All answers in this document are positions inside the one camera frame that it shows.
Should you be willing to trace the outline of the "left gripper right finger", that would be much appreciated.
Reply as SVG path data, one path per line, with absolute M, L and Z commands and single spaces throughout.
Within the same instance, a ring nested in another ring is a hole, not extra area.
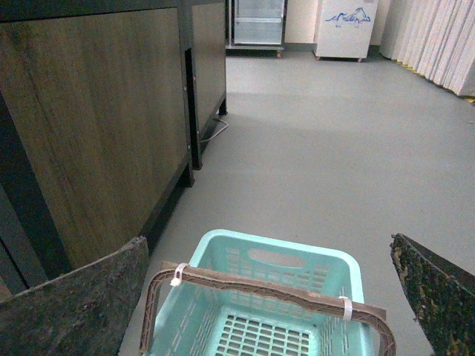
M 402 290 L 434 355 L 474 354 L 474 275 L 404 234 L 390 244 Z

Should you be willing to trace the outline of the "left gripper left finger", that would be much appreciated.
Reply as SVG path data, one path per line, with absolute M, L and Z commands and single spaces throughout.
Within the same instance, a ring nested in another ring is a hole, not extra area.
M 108 256 L 1 302 L 2 355 L 117 355 L 142 294 L 148 244 Z

